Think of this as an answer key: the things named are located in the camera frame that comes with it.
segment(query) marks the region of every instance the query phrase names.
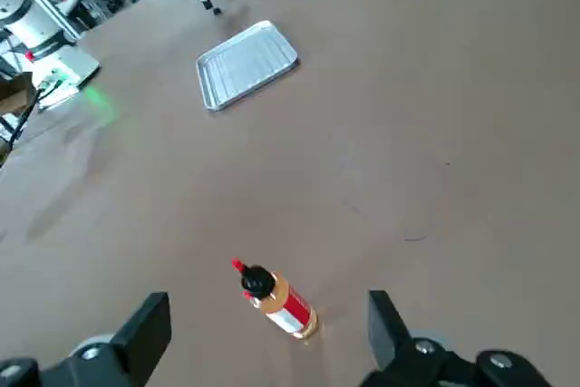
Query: bottle label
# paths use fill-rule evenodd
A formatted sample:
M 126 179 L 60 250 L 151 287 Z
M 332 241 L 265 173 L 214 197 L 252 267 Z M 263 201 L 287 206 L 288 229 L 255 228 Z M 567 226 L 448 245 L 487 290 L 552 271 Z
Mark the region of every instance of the bottle label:
M 275 313 L 268 313 L 266 316 L 277 323 L 287 333 L 297 333 L 308 325 L 308 321 L 310 320 L 310 306 L 290 287 L 288 299 L 286 299 L 282 310 Z

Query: cable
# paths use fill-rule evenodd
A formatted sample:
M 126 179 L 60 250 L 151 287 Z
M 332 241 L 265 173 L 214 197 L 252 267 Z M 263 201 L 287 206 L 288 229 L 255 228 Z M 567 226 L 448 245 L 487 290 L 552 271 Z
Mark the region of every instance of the cable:
M 4 76 L 9 77 L 10 79 L 14 79 L 14 77 L 15 77 L 12 73 L 9 73 L 4 69 L 0 69 L 0 74 L 3 74 Z

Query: metal screw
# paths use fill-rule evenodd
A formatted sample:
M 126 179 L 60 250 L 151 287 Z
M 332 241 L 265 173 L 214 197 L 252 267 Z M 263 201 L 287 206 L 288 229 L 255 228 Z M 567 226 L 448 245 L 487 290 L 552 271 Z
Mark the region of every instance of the metal screw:
M 415 344 L 415 348 L 420 353 L 434 353 L 435 352 L 435 346 L 433 346 L 433 343 L 431 343 L 428 340 L 419 340 Z
M 89 348 L 82 353 L 81 357 L 83 360 L 92 360 L 97 355 L 99 355 L 99 348 Z
M 509 369 L 513 365 L 508 356 L 503 353 L 494 353 L 489 357 L 489 360 L 499 369 Z
M 11 364 L 0 372 L 0 376 L 3 378 L 10 378 L 12 375 L 16 375 L 19 372 L 20 366 L 18 364 Z

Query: aluminum tray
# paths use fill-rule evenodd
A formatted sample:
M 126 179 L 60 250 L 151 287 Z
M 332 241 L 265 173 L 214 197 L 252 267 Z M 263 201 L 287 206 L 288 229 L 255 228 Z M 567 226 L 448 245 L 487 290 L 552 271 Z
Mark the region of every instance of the aluminum tray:
M 203 102 L 219 111 L 298 65 L 298 53 L 265 20 L 199 56 Z

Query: brown table surface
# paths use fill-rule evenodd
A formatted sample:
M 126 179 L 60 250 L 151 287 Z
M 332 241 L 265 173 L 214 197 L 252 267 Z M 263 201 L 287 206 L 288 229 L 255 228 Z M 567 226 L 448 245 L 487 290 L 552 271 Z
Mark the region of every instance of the brown table surface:
M 102 71 L 36 116 L 0 172 L 0 358 L 42 364 L 171 293 L 150 385 L 354 386 L 369 288 L 468 358 L 575 385 L 578 0 L 143 0 L 87 36 Z M 220 113 L 196 58 L 261 19 L 300 53 Z M 405 239 L 422 239 L 410 241 Z M 229 261 L 285 273 L 309 344 Z

